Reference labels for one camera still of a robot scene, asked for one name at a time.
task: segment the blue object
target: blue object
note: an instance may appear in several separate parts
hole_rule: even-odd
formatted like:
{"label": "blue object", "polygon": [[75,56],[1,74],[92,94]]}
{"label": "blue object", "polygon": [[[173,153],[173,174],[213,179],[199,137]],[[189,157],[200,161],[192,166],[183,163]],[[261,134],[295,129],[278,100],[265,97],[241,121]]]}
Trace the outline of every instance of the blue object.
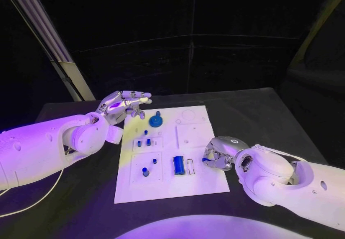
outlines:
{"label": "blue object", "polygon": [[160,117],[160,112],[155,112],[155,115],[150,117],[148,124],[151,127],[157,128],[163,124],[163,119]]}
{"label": "blue object", "polygon": [[150,172],[148,172],[147,168],[142,168],[142,176],[147,177],[148,174],[150,174]]}
{"label": "blue object", "polygon": [[184,165],[183,165],[183,157],[176,156],[173,157],[173,167],[174,167],[174,175],[184,174]]}

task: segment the blue battery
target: blue battery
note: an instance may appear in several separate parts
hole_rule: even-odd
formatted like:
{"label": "blue battery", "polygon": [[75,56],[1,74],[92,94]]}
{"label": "blue battery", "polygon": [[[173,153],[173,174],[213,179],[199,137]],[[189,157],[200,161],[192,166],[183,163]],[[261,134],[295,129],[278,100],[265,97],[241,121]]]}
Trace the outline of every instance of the blue battery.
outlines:
{"label": "blue battery", "polygon": [[181,156],[173,157],[173,169],[174,169],[174,175],[184,174],[184,165],[183,165],[183,157]]}
{"label": "blue battery", "polygon": [[142,168],[142,176],[147,177],[148,174],[150,174],[150,172],[148,172],[147,168]]}

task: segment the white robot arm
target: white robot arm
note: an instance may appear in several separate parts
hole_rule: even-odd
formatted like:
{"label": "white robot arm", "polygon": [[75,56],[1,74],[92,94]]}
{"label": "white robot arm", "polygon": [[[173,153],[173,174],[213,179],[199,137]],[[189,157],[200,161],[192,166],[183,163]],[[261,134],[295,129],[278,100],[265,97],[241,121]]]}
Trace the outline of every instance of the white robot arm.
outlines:
{"label": "white robot arm", "polygon": [[0,134],[0,190],[31,183],[93,154],[104,142],[119,143],[122,129],[112,126],[127,114],[144,118],[138,104],[150,93],[115,91],[95,112],[27,125]]}
{"label": "white robot arm", "polygon": [[[297,158],[290,162],[278,155]],[[275,204],[300,217],[345,231],[345,170],[308,163],[232,137],[213,138],[206,146],[203,164],[226,171],[231,163],[249,198],[264,206]]]}

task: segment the black fabric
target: black fabric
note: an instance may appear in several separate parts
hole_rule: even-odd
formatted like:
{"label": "black fabric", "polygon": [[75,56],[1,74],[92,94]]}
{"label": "black fabric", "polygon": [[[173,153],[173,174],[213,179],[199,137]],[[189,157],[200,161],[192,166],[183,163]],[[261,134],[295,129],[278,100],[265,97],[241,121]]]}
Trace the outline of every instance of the black fabric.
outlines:
{"label": "black fabric", "polygon": [[[98,101],[46,104],[37,121],[85,114],[96,105]],[[259,143],[326,164],[272,89],[153,96],[153,103],[142,109],[196,105],[206,106],[215,136],[229,135],[248,145]],[[343,232],[300,218],[283,207],[258,205],[244,193],[233,170],[225,172],[228,193],[114,204],[119,148],[105,142],[93,155],[65,169],[60,182],[39,205],[0,218],[1,238],[111,239],[157,220],[197,214],[249,218],[313,238],[343,238]],[[36,202],[56,177],[57,173],[10,190],[0,197],[0,214]]]}

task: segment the white panel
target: white panel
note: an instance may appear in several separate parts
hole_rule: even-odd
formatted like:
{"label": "white panel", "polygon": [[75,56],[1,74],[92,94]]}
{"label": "white panel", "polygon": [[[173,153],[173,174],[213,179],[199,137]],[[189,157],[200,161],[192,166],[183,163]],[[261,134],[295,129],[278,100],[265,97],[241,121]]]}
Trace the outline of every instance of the white panel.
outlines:
{"label": "white panel", "polygon": [[[153,128],[148,119],[155,115],[155,111],[161,113],[163,124]],[[154,143],[145,146],[147,138],[157,142],[157,145]],[[179,141],[184,138],[187,146],[179,147]],[[127,116],[114,203],[229,192],[223,171],[206,167],[200,161],[212,138],[205,106],[145,110],[144,120]],[[137,147],[138,140],[142,141],[141,147]],[[183,156],[184,175],[173,174],[174,156]],[[192,159],[194,174],[187,173],[189,159]],[[142,167],[150,172],[147,177],[142,176]]]}

